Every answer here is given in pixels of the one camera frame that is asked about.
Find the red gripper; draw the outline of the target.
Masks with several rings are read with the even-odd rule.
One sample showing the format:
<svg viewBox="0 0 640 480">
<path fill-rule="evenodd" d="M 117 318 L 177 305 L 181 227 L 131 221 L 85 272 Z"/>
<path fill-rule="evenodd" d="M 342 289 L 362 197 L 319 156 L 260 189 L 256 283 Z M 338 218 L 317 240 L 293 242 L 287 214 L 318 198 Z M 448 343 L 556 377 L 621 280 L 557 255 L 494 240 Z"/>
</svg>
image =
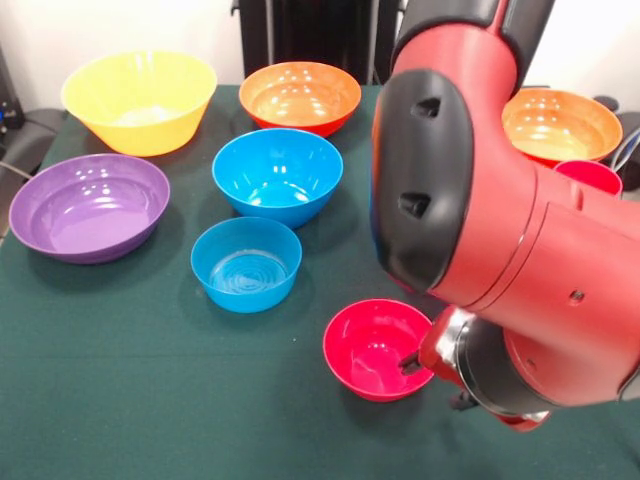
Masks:
<svg viewBox="0 0 640 480">
<path fill-rule="evenodd" d="M 519 432 L 531 431 L 550 417 L 551 404 L 516 371 L 503 329 L 461 308 L 445 308 L 419 350 L 399 363 L 405 376 L 422 366 L 461 389 L 450 398 L 453 410 L 480 406 Z"/>
</svg>

